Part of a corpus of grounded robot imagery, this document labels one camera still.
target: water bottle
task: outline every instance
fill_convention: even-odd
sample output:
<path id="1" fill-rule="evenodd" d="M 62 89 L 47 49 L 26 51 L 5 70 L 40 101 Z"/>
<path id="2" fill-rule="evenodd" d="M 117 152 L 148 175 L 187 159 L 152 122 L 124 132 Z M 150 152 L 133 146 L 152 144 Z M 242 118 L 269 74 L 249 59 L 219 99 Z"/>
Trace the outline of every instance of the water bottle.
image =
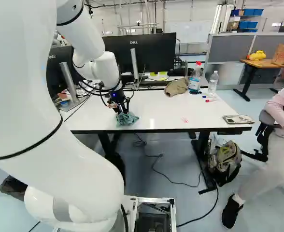
<path id="1" fill-rule="evenodd" d="M 211 75 L 210 82 L 209 82 L 208 93 L 211 96 L 215 95 L 218 79 L 219 79 L 218 71 L 215 70 L 214 73 Z"/>
<path id="2" fill-rule="evenodd" d="M 190 91 L 198 92 L 200 90 L 201 80 L 201 62 L 196 62 L 195 74 L 188 79 L 188 88 Z"/>

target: chair armrest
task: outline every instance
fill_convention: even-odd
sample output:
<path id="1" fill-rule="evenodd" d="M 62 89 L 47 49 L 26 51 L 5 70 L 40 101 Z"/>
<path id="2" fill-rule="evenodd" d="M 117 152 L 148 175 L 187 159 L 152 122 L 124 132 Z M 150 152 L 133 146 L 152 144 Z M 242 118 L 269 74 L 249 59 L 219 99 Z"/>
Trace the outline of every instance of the chair armrest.
<path id="1" fill-rule="evenodd" d="M 259 121 L 267 124 L 268 126 L 273 126 L 275 123 L 275 119 L 265 110 L 261 110 L 259 115 Z"/>

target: phone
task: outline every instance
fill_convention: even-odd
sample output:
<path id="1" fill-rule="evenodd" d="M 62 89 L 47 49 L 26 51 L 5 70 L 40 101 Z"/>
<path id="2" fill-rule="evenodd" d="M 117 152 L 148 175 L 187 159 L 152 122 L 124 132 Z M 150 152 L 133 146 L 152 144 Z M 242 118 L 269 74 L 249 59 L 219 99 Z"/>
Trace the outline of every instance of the phone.
<path id="1" fill-rule="evenodd" d="M 255 121 L 248 115 L 224 115 L 224 121 L 228 124 L 251 124 Z"/>

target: fluorescent light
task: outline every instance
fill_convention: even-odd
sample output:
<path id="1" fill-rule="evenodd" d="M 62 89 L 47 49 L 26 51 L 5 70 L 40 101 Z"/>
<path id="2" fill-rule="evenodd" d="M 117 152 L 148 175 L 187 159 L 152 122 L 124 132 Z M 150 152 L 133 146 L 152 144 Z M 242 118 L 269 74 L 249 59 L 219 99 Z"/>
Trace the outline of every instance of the fluorescent light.
<path id="1" fill-rule="evenodd" d="M 103 31 L 102 34 L 103 34 L 103 35 L 112 35 L 112 34 L 113 34 L 113 31 L 111 31 L 111 30 L 106 30 L 106 31 Z"/>
<path id="2" fill-rule="evenodd" d="M 135 29 L 126 29 L 126 31 L 127 31 L 127 33 L 130 32 L 130 31 L 131 31 L 131 32 L 136 32 Z"/>
<path id="3" fill-rule="evenodd" d="M 280 27 L 282 23 L 272 23 L 272 27 Z"/>

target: marker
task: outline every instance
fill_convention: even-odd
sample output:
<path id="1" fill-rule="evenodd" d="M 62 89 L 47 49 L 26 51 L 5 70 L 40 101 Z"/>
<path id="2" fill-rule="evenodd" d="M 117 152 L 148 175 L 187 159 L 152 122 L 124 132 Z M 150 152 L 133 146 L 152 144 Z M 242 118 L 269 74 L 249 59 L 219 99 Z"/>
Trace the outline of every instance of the marker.
<path id="1" fill-rule="evenodd" d="M 214 101 L 217 101 L 217 99 L 210 99 L 210 100 L 205 100 L 205 102 L 214 102 Z"/>
<path id="2" fill-rule="evenodd" d="M 202 98 L 216 98 L 216 96 L 206 96 L 206 95 L 203 95 Z"/>

